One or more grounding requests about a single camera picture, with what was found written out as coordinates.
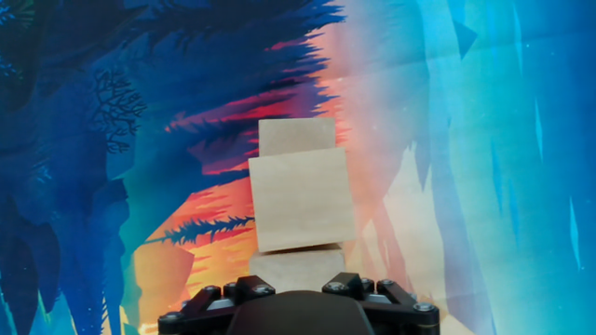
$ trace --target stacked wooden blocks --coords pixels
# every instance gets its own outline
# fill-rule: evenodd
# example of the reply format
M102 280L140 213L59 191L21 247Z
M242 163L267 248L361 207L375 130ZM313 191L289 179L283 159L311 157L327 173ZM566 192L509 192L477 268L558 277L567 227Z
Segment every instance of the stacked wooden blocks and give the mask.
M258 275L278 292L320 290L345 270L340 243L356 239L345 150L333 118L261 120L251 158Z

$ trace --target painted tree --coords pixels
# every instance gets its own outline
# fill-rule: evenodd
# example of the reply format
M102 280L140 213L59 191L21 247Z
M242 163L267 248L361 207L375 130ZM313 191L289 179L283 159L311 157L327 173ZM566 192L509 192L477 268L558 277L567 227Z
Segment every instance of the painted tree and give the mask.
M106 134L110 154L122 154L130 148L125 138L137 133L137 118L147 110L147 105L124 73L118 70L98 71L95 83L93 93L97 107L91 116L91 124Z
M244 227L251 221L254 221L253 217L228 217L228 221L214 220L211 222L191 220L178 229L167 230L164 237L148 240L145 244L155 242L163 243L167 240L171 241L174 245L182 246L186 243L195 244L196 239L202 235L210 235L212 243L216 234L220 232L230 232L237 227Z

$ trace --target dark blue foliage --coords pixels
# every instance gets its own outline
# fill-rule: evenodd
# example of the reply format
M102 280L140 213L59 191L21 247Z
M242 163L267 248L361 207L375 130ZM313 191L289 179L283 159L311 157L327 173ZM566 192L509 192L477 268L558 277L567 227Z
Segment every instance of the dark blue foliage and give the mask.
M37 311L39 287L34 255L29 246L15 236L3 239L1 246L0 289L12 313L17 335L29 335Z
M305 37L343 20L328 2L164 1L150 11L121 0L33 0L0 9L0 115L7 121L0 125L0 195L16 199L0 208L12 215L0 227L0 273L19 335L31 328L37 292L49 312L59 291L79 335L101 334L106 312L112 334L120 334L121 264L189 194L249 176L229 168L257 149L260 118L314 116L314 106L330 99L311 78L326 60ZM140 19L143 13L153 15ZM133 47L146 50L137 67L122 58ZM251 115L297 95L304 98L296 110ZM165 131L183 110L205 118ZM5 118L7 111L17 116ZM203 171L216 167L219 173ZM171 233L185 235L183 243L249 220L192 222Z
M27 335L38 292L48 312L58 296L60 246L52 228L25 220L12 197L2 204L0 214L1 289L18 333Z

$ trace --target light wooden cube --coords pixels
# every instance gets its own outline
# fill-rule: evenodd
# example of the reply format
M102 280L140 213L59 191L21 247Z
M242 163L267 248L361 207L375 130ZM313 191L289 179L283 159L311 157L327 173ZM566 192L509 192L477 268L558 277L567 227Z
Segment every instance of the light wooden cube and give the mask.
M334 147L334 118L259 120L259 156L300 153Z
M258 275L277 293L290 290L320 292L323 285L345 272L344 252L338 245L256 252L251 257L251 275Z
M345 149L249 159L259 250L356 239Z

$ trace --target light blue painted area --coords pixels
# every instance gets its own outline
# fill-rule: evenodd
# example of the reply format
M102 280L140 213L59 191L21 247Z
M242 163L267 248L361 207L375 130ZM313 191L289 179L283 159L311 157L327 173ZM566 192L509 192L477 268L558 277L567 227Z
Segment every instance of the light blue painted area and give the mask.
M520 17L518 16L518 10L515 4L513 4L513 20L515 49L518 54L518 62L520 63L520 72L523 74L522 27L520 26Z
M503 176L501 176L501 166L499 157L496 155L494 142L491 142L491 156L493 158L493 184L496 201L499 204L499 213L503 215Z
M581 258L579 255L579 231L577 230L576 211L574 210L574 201L569 198L569 226L571 234L571 245L576 256L577 270L581 270Z
M509 181L509 212L511 214L511 228L515 236L515 245L520 247L520 209L518 199L513 189L513 182Z
M540 151L540 160L544 162L544 144L542 142L542 120L540 119L540 109L538 108L538 100L535 100L535 130L536 141L538 142L538 150Z

